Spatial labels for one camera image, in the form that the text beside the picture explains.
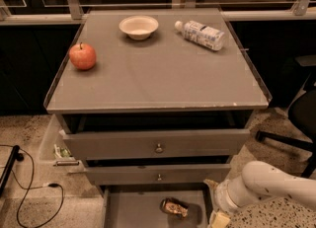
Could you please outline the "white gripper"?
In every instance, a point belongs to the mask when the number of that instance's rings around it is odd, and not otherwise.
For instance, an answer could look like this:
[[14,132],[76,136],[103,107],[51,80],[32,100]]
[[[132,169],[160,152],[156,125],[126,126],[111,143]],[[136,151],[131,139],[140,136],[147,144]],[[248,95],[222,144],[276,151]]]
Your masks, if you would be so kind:
[[237,179],[225,180],[220,184],[210,179],[203,182],[214,190],[213,203],[220,210],[211,212],[208,228],[226,228],[231,220],[226,213],[237,213],[240,210],[236,197],[241,183]]

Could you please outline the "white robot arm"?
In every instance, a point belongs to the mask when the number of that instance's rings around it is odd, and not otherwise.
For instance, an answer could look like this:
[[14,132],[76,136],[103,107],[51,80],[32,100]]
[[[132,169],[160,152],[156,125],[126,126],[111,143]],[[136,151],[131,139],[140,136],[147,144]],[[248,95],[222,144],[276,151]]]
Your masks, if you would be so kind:
[[207,228],[226,228],[234,214],[252,204],[288,197],[316,209],[316,181],[296,177],[262,161],[247,163],[241,174],[221,183],[205,179],[212,211]]

